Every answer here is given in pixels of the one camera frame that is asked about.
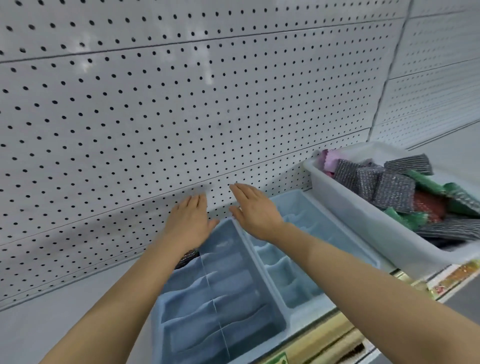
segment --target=forearm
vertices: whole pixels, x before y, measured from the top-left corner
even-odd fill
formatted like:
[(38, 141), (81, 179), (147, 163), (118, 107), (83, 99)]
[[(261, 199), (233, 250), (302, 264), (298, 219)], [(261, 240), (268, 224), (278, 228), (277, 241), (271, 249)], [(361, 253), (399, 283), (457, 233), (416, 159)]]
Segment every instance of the forearm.
[(41, 364), (124, 363), (182, 251), (167, 238), (140, 259), (46, 355)]
[(421, 292), (291, 224), (272, 243), (395, 363), (452, 362), (459, 358), (445, 356), (459, 348), (462, 359), (479, 360), (479, 327)]

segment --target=person's left arm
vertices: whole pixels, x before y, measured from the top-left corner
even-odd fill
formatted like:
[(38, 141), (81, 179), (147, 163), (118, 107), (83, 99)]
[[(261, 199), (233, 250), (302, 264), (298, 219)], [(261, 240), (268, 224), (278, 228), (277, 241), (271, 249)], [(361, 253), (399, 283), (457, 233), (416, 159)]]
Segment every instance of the person's left arm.
[(156, 241), (40, 364), (125, 363), (175, 265), (218, 224), (208, 220), (206, 207), (204, 194), (175, 205)]

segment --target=person's right arm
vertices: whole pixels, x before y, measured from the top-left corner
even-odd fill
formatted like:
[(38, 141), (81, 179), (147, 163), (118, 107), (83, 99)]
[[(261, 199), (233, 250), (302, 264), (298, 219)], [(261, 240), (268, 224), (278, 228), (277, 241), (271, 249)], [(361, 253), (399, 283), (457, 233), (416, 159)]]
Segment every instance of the person's right arm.
[(292, 258), (393, 363), (480, 363), (480, 327), (356, 257), (283, 222), (262, 192), (230, 189), (230, 211), (258, 239)]

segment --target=translucent plastic container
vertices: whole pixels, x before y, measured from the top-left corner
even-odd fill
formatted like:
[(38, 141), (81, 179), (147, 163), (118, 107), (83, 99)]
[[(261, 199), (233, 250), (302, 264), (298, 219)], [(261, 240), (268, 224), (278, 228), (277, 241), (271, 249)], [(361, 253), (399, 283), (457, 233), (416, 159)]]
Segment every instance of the translucent plastic container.
[(152, 311), (153, 363), (225, 364), (287, 327), (231, 219), (174, 271)]
[[(376, 254), (361, 239), (345, 227), (320, 204), (302, 191), (294, 190), (271, 198), (284, 221), (348, 252), (364, 262), (379, 268)], [(292, 316), (303, 309), (320, 309), (318, 300), (324, 296), (316, 283), (288, 256), (274, 245), (245, 233), (258, 255), (274, 291), (284, 305), (282, 311)]]
[[(352, 162), (373, 158), (375, 163), (382, 165), (388, 160), (418, 154), (379, 142), (359, 143), (339, 151)], [(449, 264), (462, 264), (480, 257), (480, 242), (467, 243), (454, 251), (437, 248), (325, 175), (315, 162), (316, 159), (311, 158), (303, 163), (311, 173), (315, 198), (410, 277), (422, 279)], [(468, 176), (436, 165), (433, 165), (433, 172), (431, 178), (437, 183), (456, 182), (473, 196), (480, 197), (480, 188)]]

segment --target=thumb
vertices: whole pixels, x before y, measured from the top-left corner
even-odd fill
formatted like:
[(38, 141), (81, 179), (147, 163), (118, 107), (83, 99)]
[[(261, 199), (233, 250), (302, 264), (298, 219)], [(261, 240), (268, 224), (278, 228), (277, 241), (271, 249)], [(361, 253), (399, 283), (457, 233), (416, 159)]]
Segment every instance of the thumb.
[(209, 220), (208, 225), (207, 225), (208, 230), (211, 232), (215, 228), (215, 226), (217, 226), (219, 224), (219, 222), (220, 222), (220, 220), (218, 220), (216, 218), (214, 218), (212, 220)]
[(237, 219), (237, 221), (240, 223), (240, 225), (243, 227), (243, 224), (245, 222), (245, 217), (243, 216), (243, 212), (242, 210), (240, 210), (238, 207), (236, 206), (230, 206), (228, 208), (230, 210), (230, 212), (232, 213), (233, 217), (235, 219)]

